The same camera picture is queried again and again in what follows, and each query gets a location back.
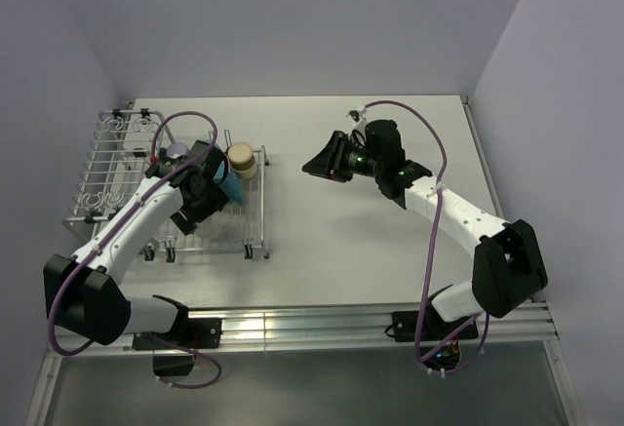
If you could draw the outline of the white mug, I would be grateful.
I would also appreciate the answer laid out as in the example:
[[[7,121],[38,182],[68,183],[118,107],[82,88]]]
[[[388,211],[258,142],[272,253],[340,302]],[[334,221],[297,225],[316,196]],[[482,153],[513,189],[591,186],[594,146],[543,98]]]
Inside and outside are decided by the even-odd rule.
[[[199,223],[194,234],[210,242],[229,241],[233,234],[233,216],[226,212],[217,212]]]

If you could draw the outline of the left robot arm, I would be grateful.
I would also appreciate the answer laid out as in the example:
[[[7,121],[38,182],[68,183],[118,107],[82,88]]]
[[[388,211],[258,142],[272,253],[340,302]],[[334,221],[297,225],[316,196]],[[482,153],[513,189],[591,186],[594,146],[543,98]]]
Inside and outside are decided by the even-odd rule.
[[[229,198],[221,184],[225,154],[198,140],[188,154],[152,162],[133,197],[72,256],[53,255],[43,269],[48,333],[68,329],[100,345],[123,334],[155,333],[168,347],[190,334],[189,309],[165,296],[134,298],[120,285],[138,254],[158,229],[171,221],[184,235],[221,211]]]

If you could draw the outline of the steel cup brown base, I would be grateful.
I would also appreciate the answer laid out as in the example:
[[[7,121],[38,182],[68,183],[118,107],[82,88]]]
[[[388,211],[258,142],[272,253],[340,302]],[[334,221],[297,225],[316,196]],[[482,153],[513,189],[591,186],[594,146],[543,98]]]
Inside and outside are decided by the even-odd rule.
[[[232,144],[227,150],[231,169],[242,180],[251,180],[258,171],[253,148],[245,142]]]

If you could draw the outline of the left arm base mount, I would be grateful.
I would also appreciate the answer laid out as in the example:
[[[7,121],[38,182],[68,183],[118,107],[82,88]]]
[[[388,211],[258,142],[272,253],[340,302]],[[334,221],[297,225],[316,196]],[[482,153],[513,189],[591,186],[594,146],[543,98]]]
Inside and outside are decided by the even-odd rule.
[[[202,349],[219,346],[222,320],[192,318],[186,305],[165,296],[153,295],[152,300],[156,302],[157,318],[149,313],[148,321],[157,325],[156,330],[135,332],[132,350],[152,353],[156,381],[179,390],[199,390],[218,383],[223,374],[222,365]],[[211,365],[214,376],[199,384],[182,382],[201,363]]]

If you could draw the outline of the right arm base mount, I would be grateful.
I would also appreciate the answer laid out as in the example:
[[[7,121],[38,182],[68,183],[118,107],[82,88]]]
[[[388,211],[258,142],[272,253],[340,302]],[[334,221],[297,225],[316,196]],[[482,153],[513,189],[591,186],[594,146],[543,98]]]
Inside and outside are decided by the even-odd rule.
[[[384,330],[384,334],[396,343],[414,342],[417,317],[417,310],[393,312],[391,324]],[[441,319],[433,309],[427,309],[421,331],[421,340],[438,343],[469,320],[469,317],[463,317],[448,323]],[[460,341],[477,339],[478,335],[477,323],[473,321],[470,326],[457,333],[454,338],[424,362],[427,373],[436,373],[445,377],[450,370],[456,369],[461,361]]]

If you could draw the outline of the lilac cup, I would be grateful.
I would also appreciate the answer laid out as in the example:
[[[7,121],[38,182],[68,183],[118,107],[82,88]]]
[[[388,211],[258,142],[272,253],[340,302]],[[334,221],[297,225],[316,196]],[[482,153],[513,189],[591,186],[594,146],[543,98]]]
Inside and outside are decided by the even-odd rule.
[[[183,142],[173,142],[167,147],[167,155],[172,158],[186,156],[189,152],[189,147]]]

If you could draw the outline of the blue mug with handle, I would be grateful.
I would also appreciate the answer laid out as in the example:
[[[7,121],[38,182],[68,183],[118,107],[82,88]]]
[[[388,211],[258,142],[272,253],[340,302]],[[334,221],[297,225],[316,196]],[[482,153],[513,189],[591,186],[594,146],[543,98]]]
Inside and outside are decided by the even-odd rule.
[[[223,160],[214,174],[214,183],[219,186],[228,199],[237,204],[244,204],[244,195],[240,178],[234,173],[227,160]]]

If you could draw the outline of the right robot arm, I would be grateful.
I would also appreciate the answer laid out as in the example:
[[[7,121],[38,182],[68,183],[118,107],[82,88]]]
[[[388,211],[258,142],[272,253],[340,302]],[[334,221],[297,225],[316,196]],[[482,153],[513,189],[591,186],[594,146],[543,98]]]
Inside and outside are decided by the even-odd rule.
[[[427,218],[467,251],[473,261],[471,279],[437,291],[422,314],[423,329],[432,337],[446,336],[465,317],[487,313],[502,318],[548,284],[532,226],[486,213],[445,188],[430,170],[407,157],[391,120],[373,121],[352,134],[333,132],[302,169],[341,183],[355,175],[371,177],[384,197]]]

